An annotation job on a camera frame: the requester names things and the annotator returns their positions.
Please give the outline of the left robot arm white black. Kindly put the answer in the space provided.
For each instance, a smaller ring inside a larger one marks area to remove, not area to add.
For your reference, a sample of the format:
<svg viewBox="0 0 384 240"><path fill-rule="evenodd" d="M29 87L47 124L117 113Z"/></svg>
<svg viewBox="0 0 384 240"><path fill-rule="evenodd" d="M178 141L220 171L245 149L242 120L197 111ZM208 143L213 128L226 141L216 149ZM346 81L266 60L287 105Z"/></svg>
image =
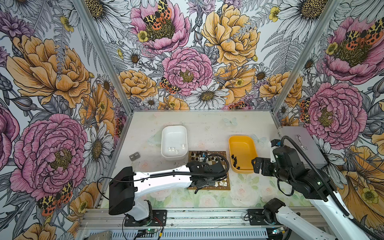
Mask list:
<svg viewBox="0 0 384 240"><path fill-rule="evenodd" d="M223 160L213 165L192 161L172 170L152 173L135 172L132 167L125 167L109 182L109 214L128 214L135 221L151 218L152 205L143 200L143 196L176 188L199 191L209 183L227 177L230 164Z"/></svg>

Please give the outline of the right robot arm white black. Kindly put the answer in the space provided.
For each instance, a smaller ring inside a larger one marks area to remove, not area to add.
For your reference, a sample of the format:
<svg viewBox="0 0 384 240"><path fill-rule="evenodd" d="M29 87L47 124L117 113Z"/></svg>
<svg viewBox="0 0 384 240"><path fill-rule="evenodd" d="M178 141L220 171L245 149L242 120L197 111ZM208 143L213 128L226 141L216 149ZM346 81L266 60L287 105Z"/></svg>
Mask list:
<svg viewBox="0 0 384 240"><path fill-rule="evenodd" d="M277 198L268 201L261 213L248 210L250 224L282 225L306 240L382 239L352 216L333 181L310 160L306 153L308 148L300 139L283 136L280 140L272 140L271 145L270 158L252 160L254 172L274 177L278 184L290 185L289 196L295 192L302 194L319 211L332 233L315 227Z"/></svg>

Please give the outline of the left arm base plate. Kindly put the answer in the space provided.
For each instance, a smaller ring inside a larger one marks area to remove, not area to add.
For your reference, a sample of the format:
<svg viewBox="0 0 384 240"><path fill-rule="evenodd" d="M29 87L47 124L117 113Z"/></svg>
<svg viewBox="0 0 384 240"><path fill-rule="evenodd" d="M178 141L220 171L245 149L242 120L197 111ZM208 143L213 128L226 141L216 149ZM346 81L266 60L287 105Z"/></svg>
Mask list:
<svg viewBox="0 0 384 240"><path fill-rule="evenodd" d="M152 213L145 219L136 221L128 215L123 221L124 227L164 227L167 222L167 210L152 210Z"/></svg>

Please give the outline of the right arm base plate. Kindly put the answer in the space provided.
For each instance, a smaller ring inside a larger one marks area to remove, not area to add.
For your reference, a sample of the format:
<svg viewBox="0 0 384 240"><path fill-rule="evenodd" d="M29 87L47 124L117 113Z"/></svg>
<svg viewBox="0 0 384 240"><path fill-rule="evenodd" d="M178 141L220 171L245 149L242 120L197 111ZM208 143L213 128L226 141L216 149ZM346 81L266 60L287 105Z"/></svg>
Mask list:
<svg viewBox="0 0 384 240"><path fill-rule="evenodd" d="M282 225L278 222L276 214L265 209L248 209L243 217L251 226L277 226Z"/></svg>

